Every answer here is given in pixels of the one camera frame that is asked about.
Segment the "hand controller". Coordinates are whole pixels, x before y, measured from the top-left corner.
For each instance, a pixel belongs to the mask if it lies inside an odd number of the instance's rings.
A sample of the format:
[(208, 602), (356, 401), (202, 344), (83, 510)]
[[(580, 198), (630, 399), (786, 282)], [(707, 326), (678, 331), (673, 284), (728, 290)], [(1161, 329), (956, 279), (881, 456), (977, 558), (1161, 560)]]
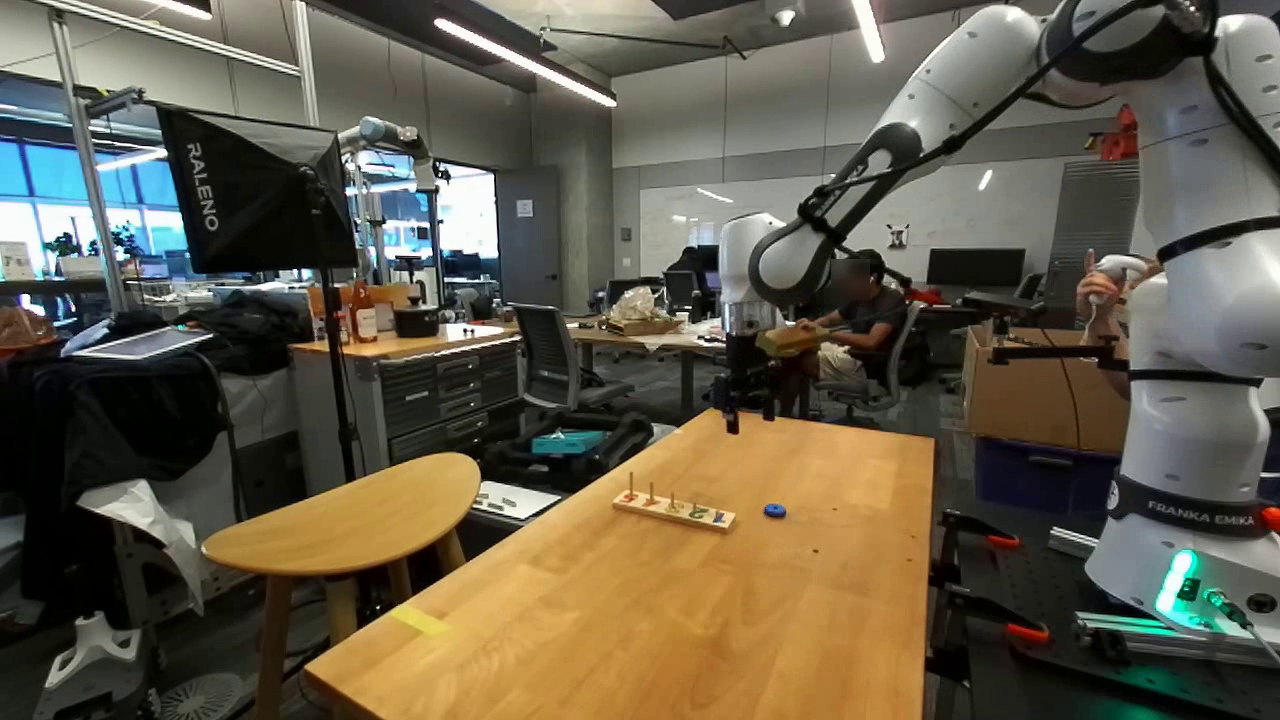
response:
[(1111, 284), (1123, 296), (1130, 287), (1140, 283), (1152, 269), (1152, 265), (1143, 258), (1112, 254), (1097, 260), (1091, 274), (1106, 275)]

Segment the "wooden desk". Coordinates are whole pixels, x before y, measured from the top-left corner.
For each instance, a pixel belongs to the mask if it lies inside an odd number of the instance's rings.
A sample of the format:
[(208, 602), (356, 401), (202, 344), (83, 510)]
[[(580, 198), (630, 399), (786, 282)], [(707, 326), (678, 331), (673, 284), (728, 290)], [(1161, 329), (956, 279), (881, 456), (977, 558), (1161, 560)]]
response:
[(695, 404), (701, 396), (695, 387), (695, 359), (714, 357), (724, 351), (724, 343), (714, 336), (690, 334), (680, 329), (660, 334), (621, 334), (608, 331), (599, 316), (581, 316), (564, 323), (570, 338), (579, 347), (580, 365), (590, 372), (595, 366), (595, 351), (644, 351), (645, 354), (676, 354), (678, 357), (680, 407), (682, 419), (695, 414)]

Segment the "person's hand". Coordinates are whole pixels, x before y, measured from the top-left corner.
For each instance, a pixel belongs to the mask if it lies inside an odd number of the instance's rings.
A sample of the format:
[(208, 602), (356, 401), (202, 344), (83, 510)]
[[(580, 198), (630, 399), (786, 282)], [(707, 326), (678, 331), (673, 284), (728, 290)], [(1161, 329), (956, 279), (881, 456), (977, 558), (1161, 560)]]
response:
[(1093, 249), (1085, 254), (1085, 274), (1076, 284), (1076, 314), (1085, 323), (1085, 333), (1089, 337), (1126, 337), (1128, 296), (1140, 283), (1158, 275), (1164, 268), (1156, 260), (1143, 258), (1152, 265), (1149, 274), (1120, 296), (1106, 275), (1091, 274), (1094, 263), (1101, 258)]

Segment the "whiteboard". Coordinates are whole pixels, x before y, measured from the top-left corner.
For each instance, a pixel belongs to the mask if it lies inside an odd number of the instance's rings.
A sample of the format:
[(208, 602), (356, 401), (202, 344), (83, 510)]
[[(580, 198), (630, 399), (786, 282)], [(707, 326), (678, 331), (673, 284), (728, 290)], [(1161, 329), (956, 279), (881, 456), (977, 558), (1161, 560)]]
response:
[[(888, 265), (925, 279), (934, 249), (1024, 249), (1025, 272), (1050, 261), (1064, 158), (943, 167), (890, 195), (851, 234)], [(755, 211), (788, 222), (820, 179), (801, 176), (645, 188), (614, 173), (614, 275), (659, 275), (687, 245), (714, 245), (722, 225)]]

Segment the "cardboard box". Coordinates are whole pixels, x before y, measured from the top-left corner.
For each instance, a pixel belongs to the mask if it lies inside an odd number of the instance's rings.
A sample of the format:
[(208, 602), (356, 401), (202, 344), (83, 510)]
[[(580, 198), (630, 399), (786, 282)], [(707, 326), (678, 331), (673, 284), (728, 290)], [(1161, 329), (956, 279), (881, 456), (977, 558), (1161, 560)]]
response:
[(998, 439), (1119, 455), (1129, 404), (1093, 364), (1078, 357), (993, 364), (987, 324), (966, 328), (963, 419)]

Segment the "black softbox light on stand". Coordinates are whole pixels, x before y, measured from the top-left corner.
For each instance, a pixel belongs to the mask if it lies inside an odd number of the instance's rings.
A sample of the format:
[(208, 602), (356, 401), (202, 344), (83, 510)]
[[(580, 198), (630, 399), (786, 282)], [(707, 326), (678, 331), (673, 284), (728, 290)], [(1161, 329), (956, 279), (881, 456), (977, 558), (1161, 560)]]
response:
[(337, 269), (358, 265), (337, 132), (155, 104), (192, 268), (319, 274), (344, 479), (356, 478)]

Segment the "blue plastic bin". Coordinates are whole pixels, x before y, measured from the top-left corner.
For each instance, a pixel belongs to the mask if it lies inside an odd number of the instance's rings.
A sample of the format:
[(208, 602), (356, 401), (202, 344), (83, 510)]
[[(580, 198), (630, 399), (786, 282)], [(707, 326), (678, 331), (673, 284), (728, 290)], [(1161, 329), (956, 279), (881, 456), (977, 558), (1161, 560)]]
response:
[(978, 436), (974, 462), (978, 500), (1075, 515), (1105, 511), (1120, 457)]

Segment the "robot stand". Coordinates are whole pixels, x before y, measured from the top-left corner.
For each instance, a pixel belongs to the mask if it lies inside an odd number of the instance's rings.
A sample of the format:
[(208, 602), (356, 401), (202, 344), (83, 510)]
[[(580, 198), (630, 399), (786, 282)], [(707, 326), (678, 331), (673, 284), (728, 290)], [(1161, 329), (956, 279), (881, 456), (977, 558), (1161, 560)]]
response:
[(1012, 643), (992, 624), (966, 619), (946, 641), (927, 634), (925, 670), (937, 679), (931, 720), (951, 720), (959, 694), (970, 720), (1280, 720), (1280, 669), (1212, 664), (1152, 653), (1098, 651), (1078, 643), (1074, 612), (1152, 618), (1171, 628), (1249, 632), (1276, 646), (1280, 635), (1265, 620), (1280, 619), (1270, 600), (1234, 600), (1208, 589), (1201, 561), (1190, 551), (1174, 555), (1156, 585), (1155, 605), (1107, 596), (1085, 577), (1093, 539), (1066, 528), (1016, 533), (1021, 547), (997, 550), (961, 536), (954, 555), (942, 555), (942, 529), (931, 560), (929, 583), (963, 585), (1043, 623), (1046, 646)]

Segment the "monitor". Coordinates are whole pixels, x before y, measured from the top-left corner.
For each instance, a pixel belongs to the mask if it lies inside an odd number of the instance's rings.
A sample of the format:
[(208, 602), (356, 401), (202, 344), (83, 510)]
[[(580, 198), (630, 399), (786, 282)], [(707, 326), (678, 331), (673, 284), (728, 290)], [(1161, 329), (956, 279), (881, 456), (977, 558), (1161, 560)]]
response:
[(964, 288), (1016, 288), (1025, 249), (932, 249), (925, 283)]

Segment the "yellow tape strip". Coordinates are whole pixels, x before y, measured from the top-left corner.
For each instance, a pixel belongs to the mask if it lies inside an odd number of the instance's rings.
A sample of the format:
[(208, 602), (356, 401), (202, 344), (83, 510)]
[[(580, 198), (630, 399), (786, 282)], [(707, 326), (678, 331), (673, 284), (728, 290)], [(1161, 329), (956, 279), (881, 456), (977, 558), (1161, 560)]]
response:
[(411, 603), (401, 603), (396, 606), (389, 615), (399, 623), (403, 623), (406, 626), (413, 628), (416, 632), (428, 637), (439, 637), (451, 629), (449, 624), (424, 612), (421, 609), (417, 609)]

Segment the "wooden peg rack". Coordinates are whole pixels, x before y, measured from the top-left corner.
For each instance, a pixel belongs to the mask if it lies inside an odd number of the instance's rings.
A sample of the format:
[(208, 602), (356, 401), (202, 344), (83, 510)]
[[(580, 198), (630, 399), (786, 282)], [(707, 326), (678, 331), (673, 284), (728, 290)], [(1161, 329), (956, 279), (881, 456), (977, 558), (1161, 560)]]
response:
[(653, 482), (641, 487), (635, 475), (628, 475), (627, 488), (611, 502), (614, 510), (639, 516), (662, 519), (686, 527), (718, 533), (730, 533), (737, 524), (737, 514), (712, 507), (694, 500), (678, 498), (673, 493), (659, 495)]

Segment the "grey tool cabinet wooden top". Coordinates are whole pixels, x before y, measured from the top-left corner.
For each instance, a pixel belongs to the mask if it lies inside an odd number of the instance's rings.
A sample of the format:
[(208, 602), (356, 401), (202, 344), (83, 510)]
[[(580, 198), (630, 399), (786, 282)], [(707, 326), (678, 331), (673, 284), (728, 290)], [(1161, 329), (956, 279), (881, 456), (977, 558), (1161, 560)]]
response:
[(512, 331), (447, 324), (344, 346), (335, 374), (325, 342), (291, 346), (306, 493), (430, 454), (476, 457), (517, 430), (518, 350)]

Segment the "wooden stool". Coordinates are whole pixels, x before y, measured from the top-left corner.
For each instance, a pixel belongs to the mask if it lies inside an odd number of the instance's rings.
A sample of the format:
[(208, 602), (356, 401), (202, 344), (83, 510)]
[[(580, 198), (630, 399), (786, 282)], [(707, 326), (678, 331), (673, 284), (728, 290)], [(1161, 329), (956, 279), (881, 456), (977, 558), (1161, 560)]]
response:
[(384, 569), (390, 597), (403, 603), (413, 594), (413, 553), (433, 547), (444, 573), (466, 564), (457, 527), (480, 484), (470, 456), (433, 454), (237, 523), (202, 543), (206, 560), (265, 580), (252, 720), (280, 716), (296, 582), (323, 580), (329, 644), (337, 647), (358, 630), (360, 573)]

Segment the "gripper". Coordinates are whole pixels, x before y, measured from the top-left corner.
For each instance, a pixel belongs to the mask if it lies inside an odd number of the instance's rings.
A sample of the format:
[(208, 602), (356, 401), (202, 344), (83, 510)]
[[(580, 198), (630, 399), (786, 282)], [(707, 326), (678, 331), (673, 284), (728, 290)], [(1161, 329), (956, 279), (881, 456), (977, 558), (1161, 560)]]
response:
[(713, 378), (712, 406), (724, 419), (724, 429), (732, 436), (740, 433), (740, 395), (760, 395), (763, 420), (777, 418), (783, 377), (776, 372), (774, 359), (762, 341), (768, 345), (767, 333), (728, 333), (724, 337), (726, 374)]

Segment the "person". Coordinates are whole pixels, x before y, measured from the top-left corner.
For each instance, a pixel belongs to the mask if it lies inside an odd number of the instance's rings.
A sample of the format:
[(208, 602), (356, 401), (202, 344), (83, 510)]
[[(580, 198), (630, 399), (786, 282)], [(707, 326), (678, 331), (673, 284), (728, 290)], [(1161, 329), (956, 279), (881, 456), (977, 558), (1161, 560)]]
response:
[(884, 284), (886, 274), (878, 251), (858, 250), (841, 281), (844, 302), (823, 316), (797, 322), (806, 331), (828, 331), (817, 348), (795, 357), (801, 383), (855, 384), (884, 370), (908, 318), (908, 301), (900, 290)]

